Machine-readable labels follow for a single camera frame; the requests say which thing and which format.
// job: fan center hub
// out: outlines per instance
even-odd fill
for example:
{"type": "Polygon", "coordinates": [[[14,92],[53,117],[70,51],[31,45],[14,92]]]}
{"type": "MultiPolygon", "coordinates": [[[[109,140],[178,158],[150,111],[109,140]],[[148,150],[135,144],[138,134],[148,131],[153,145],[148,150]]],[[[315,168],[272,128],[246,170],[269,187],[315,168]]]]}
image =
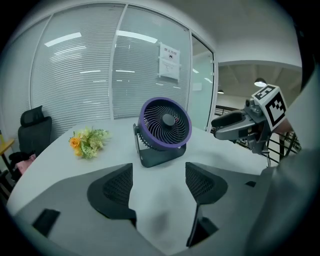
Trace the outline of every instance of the fan center hub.
{"type": "Polygon", "coordinates": [[[164,122],[164,124],[166,126],[173,126],[175,124],[175,122],[176,122],[174,116],[171,115],[171,114],[164,114],[162,116],[162,121],[164,122]]]}

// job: black office chair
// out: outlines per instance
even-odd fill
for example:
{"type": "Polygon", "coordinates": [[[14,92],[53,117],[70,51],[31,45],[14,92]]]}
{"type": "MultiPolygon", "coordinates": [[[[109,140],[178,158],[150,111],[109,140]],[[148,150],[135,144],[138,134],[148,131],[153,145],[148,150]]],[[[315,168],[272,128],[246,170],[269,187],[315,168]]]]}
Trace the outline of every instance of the black office chair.
{"type": "MultiPolygon", "coordinates": [[[[52,119],[44,117],[42,105],[23,112],[18,130],[20,152],[9,156],[12,170],[21,161],[29,159],[32,154],[38,157],[51,143],[52,119]]],[[[18,181],[21,174],[13,171],[12,179],[18,181]]]]}

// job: fan stand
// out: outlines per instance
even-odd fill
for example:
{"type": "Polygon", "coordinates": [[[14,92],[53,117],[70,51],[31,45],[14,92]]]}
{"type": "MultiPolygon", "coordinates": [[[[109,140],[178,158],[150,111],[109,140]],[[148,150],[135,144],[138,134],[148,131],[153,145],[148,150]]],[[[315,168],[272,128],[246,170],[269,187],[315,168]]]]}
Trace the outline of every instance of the fan stand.
{"type": "Polygon", "coordinates": [[[184,144],[180,148],[173,148],[167,151],[157,151],[152,148],[140,149],[138,138],[139,128],[135,123],[133,124],[133,133],[135,139],[135,148],[139,155],[141,164],[147,168],[154,167],[181,157],[187,149],[187,144],[184,144]]]}

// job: yellow flower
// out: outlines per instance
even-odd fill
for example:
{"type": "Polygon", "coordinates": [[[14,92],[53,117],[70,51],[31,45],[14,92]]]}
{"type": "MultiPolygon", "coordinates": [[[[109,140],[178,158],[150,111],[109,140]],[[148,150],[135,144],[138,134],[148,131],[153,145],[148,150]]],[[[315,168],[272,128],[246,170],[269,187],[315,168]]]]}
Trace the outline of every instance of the yellow flower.
{"type": "Polygon", "coordinates": [[[81,151],[81,148],[76,148],[74,150],[74,154],[77,156],[77,157],[81,157],[83,155],[82,151],[81,151]]]}
{"type": "Polygon", "coordinates": [[[73,149],[77,149],[78,147],[80,147],[80,144],[81,144],[81,140],[76,137],[71,138],[69,142],[70,142],[70,146],[73,149]]]}

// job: fan grille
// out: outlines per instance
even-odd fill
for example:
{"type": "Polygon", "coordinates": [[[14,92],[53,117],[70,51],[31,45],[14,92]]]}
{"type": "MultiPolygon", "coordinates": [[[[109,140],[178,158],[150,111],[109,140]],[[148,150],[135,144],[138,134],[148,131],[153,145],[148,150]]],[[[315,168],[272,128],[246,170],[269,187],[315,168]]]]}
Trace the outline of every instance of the fan grille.
{"type": "Polygon", "coordinates": [[[148,106],[143,117],[148,131],[161,142],[178,144],[187,137],[185,119],[170,105],[148,106]],[[166,114],[174,118],[173,125],[166,125],[163,121],[163,116],[166,114]]]}

